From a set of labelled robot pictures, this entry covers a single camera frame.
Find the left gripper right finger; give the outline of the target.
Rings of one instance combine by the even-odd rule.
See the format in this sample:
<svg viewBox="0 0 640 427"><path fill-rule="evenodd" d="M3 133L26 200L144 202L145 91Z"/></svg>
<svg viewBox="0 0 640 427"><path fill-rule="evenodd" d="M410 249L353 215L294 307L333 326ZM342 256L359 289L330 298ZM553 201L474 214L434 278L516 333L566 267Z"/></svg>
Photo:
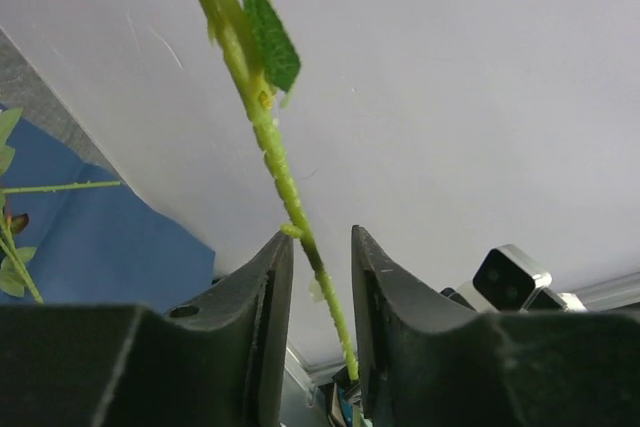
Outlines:
<svg viewBox="0 0 640 427"><path fill-rule="evenodd" d="M351 269L362 408L376 426L635 426L634 311L479 313L360 226Z"/></svg>

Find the pink flower stem two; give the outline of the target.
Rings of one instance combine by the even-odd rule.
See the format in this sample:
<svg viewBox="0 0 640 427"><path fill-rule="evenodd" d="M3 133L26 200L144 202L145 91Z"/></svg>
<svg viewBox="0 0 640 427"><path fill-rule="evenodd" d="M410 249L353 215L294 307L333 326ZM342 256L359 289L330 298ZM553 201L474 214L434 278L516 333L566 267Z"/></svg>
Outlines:
<svg viewBox="0 0 640 427"><path fill-rule="evenodd" d="M22 119L22 108L1 107L1 177L4 177L16 156L16 149L8 144L9 138ZM121 187L123 181L84 181L42 186L5 187L1 185L1 291L14 298L29 293L36 304L44 299L29 271L28 264L37 253L35 246L18 247L15 237L28 225L26 214L13 214L10 197L19 194L51 194L67 191Z"/></svg>

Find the blue wrapping paper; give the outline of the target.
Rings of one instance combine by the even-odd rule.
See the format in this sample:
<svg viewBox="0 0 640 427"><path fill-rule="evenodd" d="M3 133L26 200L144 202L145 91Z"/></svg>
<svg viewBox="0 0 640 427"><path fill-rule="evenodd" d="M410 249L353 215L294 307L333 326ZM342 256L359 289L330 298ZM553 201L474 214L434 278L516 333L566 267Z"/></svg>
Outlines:
<svg viewBox="0 0 640 427"><path fill-rule="evenodd" d="M116 180L23 117L8 144L16 156L5 187ZM214 251L125 185L12 195L10 203L27 215L15 241L37 248L28 268L45 304L143 302L163 311L211 284ZM35 303L2 291L1 301Z"/></svg>

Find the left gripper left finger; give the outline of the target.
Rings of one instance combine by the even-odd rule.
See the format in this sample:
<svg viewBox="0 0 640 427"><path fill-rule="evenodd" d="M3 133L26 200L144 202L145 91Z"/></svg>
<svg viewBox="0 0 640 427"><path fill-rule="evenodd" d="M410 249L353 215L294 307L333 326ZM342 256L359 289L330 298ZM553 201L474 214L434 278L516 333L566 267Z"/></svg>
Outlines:
<svg viewBox="0 0 640 427"><path fill-rule="evenodd" d="M5 426L276 426L294 245L165 314L143 305L5 305Z"/></svg>

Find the pink flower stem one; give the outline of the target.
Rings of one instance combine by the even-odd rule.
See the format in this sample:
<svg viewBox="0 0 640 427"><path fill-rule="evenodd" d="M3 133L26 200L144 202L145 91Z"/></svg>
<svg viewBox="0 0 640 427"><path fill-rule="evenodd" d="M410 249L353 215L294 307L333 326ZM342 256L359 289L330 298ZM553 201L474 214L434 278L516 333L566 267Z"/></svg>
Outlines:
<svg viewBox="0 0 640 427"><path fill-rule="evenodd" d="M220 47L263 161L288 214L281 228L298 240L313 270L341 345L349 380L359 378L346 319L317 246L273 109L300 74L300 56L271 0L198 0L211 43Z"/></svg>

